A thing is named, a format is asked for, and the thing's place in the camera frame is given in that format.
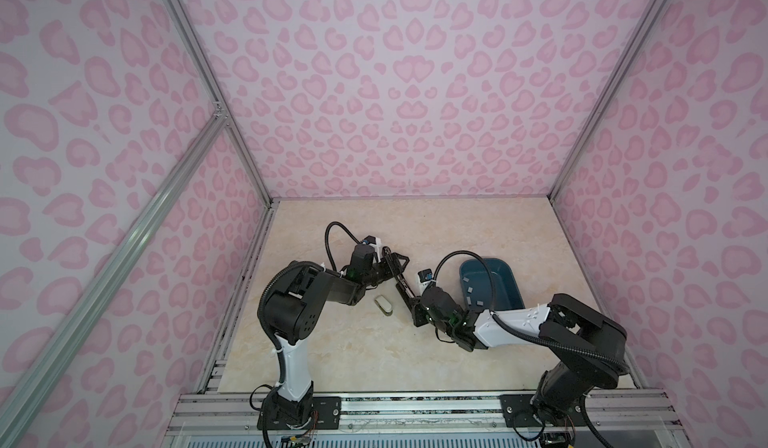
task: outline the pink leopard print wall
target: pink leopard print wall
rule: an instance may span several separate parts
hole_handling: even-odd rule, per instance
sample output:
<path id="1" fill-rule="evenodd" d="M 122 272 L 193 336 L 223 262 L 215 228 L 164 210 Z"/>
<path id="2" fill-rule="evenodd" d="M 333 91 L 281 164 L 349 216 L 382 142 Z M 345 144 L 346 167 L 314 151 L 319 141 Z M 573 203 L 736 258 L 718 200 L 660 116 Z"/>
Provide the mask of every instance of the pink leopard print wall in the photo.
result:
<path id="1" fill-rule="evenodd" d="M 159 0 L 0 0 L 0 403 L 210 117 Z"/>
<path id="2" fill-rule="evenodd" d="M 200 376 L 262 212 L 221 134 L 20 446 L 157 446 Z"/>
<path id="3" fill-rule="evenodd" d="M 675 0 L 557 211 L 698 448 L 768 438 L 766 0 Z"/>
<path id="4" fill-rule="evenodd" d="M 185 0 L 274 196 L 548 193 L 648 0 Z"/>

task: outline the marble floor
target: marble floor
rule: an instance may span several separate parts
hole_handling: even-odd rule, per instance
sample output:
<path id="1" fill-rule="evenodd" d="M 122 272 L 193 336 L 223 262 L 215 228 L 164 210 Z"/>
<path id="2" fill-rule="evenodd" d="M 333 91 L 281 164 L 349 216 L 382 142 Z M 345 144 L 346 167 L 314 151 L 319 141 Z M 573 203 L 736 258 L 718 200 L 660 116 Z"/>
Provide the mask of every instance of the marble floor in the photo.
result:
<path id="1" fill-rule="evenodd" d="M 281 202 L 247 296 L 220 393 L 250 392 L 278 375 L 272 344 L 256 318 L 264 285 L 292 260 L 325 261 L 322 236 L 331 221 L 358 239 L 378 236 L 410 257 L 406 279 L 431 268 L 448 252 L 466 249 L 500 258 L 512 267 L 526 307 L 546 304 L 557 292 L 597 308 L 568 241 L 545 198 L 358 199 Z M 339 268 L 354 243 L 334 228 L 331 250 Z M 440 271 L 440 286 L 460 304 L 454 257 Z M 393 306 L 386 317 L 373 299 Z M 327 303 L 309 338 L 315 392 L 390 390 L 533 390 L 544 370 L 557 364 L 549 349 L 508 345 L 472 353 L 441 343 L 431 325 L 416 328 L 388 281 L 354 307 Z M 623 376 L 622 387 L 633 387 Z"/>

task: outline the aluminum frame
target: aluminum frame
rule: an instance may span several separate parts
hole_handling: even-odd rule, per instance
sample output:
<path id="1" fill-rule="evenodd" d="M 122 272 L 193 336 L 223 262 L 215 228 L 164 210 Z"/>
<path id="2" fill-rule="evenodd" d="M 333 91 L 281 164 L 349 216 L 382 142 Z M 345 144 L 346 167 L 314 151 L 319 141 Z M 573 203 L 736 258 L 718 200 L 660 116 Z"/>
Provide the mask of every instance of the aluminum frame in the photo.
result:
<path id="1" fill-rule="evenodd" d="M 568 179 L 571 178 L 571 174 L 574 172 L 577 162 L 581 159 L 581 156 L 587 149 L 592 136 L 598 131 L 605 111 L 608 109 L 608 106 L 614 100 L 616 94 L 624 84 L 624 81 L 627 79 L 635 60 L 640 56 L 640 51 L 643 49 L 645 42 L 648 41 L 651 32 L 661 21 L 670 2 L 671 0 L 650 0 L 648 2 L 648 6 L 645 8 L 638 24 L 630 35 L 624 51 L 622 51 L 619 56 L 616 67 L 610 73 L 610 78 L 605 84 L 605 88 L 600 93 L 598 101 L 595 103 L 589 117 L 587 117 L 587 120 L 584 122 L 584 128 L 576 139 L 576 143 L 574 143 L 571 152 L 566 157 L 565 162 L 563 163 L 563 168 L 561 169 L 560 174 L 558 174 L 558 178 L 552 185 L 549 199 L 553 204 L 562 194 L 563 188 L 568 182 Z"/>
<path id="2" fill-rule="evenodd" d="M 69 368 L 91 330 L 109 306 L 114 294 L 128 279 L 155 232 L 165 221 L 179 195 L 221 134 L 225 118 L 215 114 L 194 140 L 181 160 L 158 187 L 123 241 L 112 252 L 101 271 L 85 289 L 69 315 L 16 384 L 2 405 L 0 448 L 13 448 L 32 424 L 59 379 Z"/>
<path id="3" fill-rule="evenodd" d="M 324 434 L 408 434 L 509 432 L 499 395 L 533 393 L 514 390 L 318 395 L 342 398 L 340 428 L 324 430 Z M 258 413 L 249 405 L 249 395 L 182 395 L 166 434 L 168 437 L 248 434 L 256 429 L 258 418 Z M 256 394 L 254 404 L 260 406 L 264 395 Z M 590 419 L 602 430 L 682 433 L 680 418 L 662 390 L 592 390 L 590 395 L 587 400 Z"/>
<path id="4" fill-rule="evenodd" d="M 200 74 L 200 79 L 208 92 L 210 101 L 214 103 L 216 109 L 220 111 L 221 115 L 226 119 L 226 130 L 234 143 L 237 155 L 246 167 L 246 172 L 248 173 L 251 182 L 258 189 L 262 202 L 264 202 L 264 206 L 269 206 L 272 203 L 272 198 L 270 197 L 269 191 L 266 189 L 264 179 L 261 177 L 261 174 L 259 174 L 256 161 L 254 160 L 253 154 L 248 149 L 242 130 L 237 126 L 234 117 L 231 117 L 231 110 L 226 102 L 224 91 L 216 80 L 213 68 L 205 55 L 203 44 L 197 37 L 197 32 L 195 32 L 194 26 L 187 15 L 184 2 L 182 2 L 182 0 L 162 1 L 168 10 L 170 19 L 174 22 L 174 26 L 181 36 L 181 41 L 184 43 L 184 46 L 190 54 L 192 63 Z"/>
<path id="5" fill-rule="evenodd" d="M 225 360 L 226 356 L 229 354 L 232 339 L 236 333 L 237 323 L 240 320 L 240 312 L 245 306 L 247 294 L 250 289 L 251 281 L 256 273 L 258 261 L 261 260 L 261 252 L 264 249 L 266 237 L 272 226 L 277 205 L 278 203 L 273 203 L 271 207 L 264 210 L 264 214 L 261 216 L 258 229 L 248 248 L 245 262 L 240 271 L 240 281 L 237 283 L 234 290 L 232 290 L 232 295 L 230 295 L 230 299 L 227 302 L 224 317 L 219 324 L 219 330 L 216 332 L 216 338 L 214 338 L 214 343 L 212 344 L 208 355 L 206 355 L 203 370 L 195 385 L 195 393 L 205 393 L 207 391 L 210 385 L 210 378 L 216 376 L 216 373 L 214 373 L 216 364 L 219 363 L 220 360 Z"/>

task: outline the metal base plate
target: metal base plate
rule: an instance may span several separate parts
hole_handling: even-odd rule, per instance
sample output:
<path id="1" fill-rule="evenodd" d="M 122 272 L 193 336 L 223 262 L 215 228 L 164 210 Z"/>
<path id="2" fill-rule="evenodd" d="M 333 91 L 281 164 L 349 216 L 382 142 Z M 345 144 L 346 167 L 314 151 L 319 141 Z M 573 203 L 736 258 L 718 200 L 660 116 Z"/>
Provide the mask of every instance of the metal base plate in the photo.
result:
<path id="1" fill-rule="evenodd" d="M 316 430 L 338 430 L 341 417 L 341 398 L 339 396 L 313 396 L 312 410 L 317 412 Z M 257 428 L 261 430 L 262 417 Z M 281 420 L 270 419 L 266 422 L 268 430 L 295 430 Z"/>
<path id="2" fill-rule="evenodd" d="M 542 424 L 533 418 L 531 412 L 531 398 L 533 395 L 501 395 L 498 399 L 502 402 L 502 414 L 507 428 L 516 426 L 517 428 L 539 428 Z M 574 422 L 574 426 L 586 426 L 584 418 L 578 413 L 574 406 L 568 409 L 569 416 Z"/>

